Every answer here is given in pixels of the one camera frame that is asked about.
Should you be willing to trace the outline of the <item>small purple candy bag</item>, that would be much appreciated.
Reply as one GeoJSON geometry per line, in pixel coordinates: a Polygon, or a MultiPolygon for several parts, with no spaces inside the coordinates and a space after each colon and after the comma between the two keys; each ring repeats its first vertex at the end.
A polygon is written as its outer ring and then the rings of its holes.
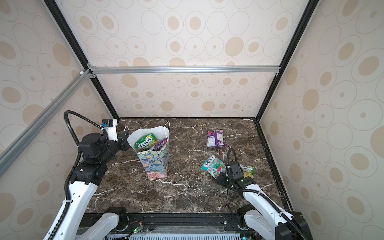
{"type": "Polygon", "coordinates": [[[168,143],[168,139],[167,138],[164,138],[163,140],[161,140],[160,142],[158,142],[154,147],[153,147],[153,151],[160,151],[166,144],[168,143]]]}

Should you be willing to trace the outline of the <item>white paper bag colourful print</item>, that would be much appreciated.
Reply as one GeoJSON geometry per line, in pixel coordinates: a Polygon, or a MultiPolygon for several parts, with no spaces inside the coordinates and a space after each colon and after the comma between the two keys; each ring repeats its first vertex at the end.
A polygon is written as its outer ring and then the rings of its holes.
{"type": "Polygon", "coordinates": [[[128,143],[130,147],[136,152],[140,162],[142,163],[144,170],[149,179],[164,179],[167,177],[168,163],[170,159],[170,123],[166,122],[164,126],[158,126],[151,129],[138,129],[131,133],[128,137],[128,143]],[[153,133],[158,142],[164,138],[168,139],[168,143],[160,150],[153,151],[153,147],[150,150],[136,152],[134,144],[142,136],[153,133]]]}

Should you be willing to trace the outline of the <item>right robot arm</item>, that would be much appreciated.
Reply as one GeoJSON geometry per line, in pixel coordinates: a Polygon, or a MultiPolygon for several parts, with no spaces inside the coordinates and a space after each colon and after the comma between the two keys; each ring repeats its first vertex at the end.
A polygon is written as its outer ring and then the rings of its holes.
{"type": "Polygon", "coordinates": [[[312,240],[308,223],[302,215],[293,215],[279,207],[257,183],[244,172],[238,162],[219,167],[217,184],[238,193],[249,207],[238,209],[239,228],[253,229],[265,240],[312,240]]]}

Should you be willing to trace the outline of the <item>teal spring candy bag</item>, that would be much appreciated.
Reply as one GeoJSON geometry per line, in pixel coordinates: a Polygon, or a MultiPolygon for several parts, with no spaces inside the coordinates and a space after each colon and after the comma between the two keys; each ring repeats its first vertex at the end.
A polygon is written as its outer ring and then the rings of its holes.
{"type": "Polygon", "coordinates": [[[225,164],[215,155],[211,155],[201,169],[208,172],[214,179],[217,179],[220,173],[226,173],[225,164]]]}

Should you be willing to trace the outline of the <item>yellow green candy bag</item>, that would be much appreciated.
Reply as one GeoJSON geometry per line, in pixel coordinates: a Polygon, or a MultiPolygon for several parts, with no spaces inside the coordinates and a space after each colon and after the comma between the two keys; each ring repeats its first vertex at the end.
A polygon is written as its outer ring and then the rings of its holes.
{"type": "Polygon", "coordinates": [[[256,167],[247,166],[247,165],[240,165],[244,178],[250,177],[251,179],[254,179],[254,174],[256,171],[256,167]]]}

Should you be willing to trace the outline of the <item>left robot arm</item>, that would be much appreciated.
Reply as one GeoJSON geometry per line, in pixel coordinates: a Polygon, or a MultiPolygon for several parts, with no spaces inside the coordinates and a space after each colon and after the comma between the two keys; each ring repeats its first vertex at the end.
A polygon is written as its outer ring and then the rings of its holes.
{"type": "Polygon", "coordinates": [[[105,134],[92,133],[83,137],[79,149],[84,161],[70,174],[69,199],[64,200],[60,212],[45,236],[46,240],[73,240],[92,195],[100,185],[107,162],[122,149],[126,150],[129,131],[118,133],[118,140],[105,134]]]}

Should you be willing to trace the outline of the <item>purple berries candy bag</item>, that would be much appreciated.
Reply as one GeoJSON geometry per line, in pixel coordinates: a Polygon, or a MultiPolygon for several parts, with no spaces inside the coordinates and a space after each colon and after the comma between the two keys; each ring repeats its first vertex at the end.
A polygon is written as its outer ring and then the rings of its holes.
{"type": "Polygon", "coordinates": [[[210,130],[207,132],[207,147],[208,148],[223,148],[227,144],[224,141],[223,130],[210,130]]]}

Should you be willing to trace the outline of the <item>green snack bag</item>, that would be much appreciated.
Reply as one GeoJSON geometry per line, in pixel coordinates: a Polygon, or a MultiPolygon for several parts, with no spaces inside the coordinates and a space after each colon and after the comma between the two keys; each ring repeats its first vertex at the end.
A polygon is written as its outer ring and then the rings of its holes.
{"type": "Polygon", "coordinates": [[[153,133],[150,133],[145,136],[142,136],[139,140],[137,140],[134,144],[134,149],[136,152],[147,151],[150,150],[157,143],[157,137],[153,133]]]}

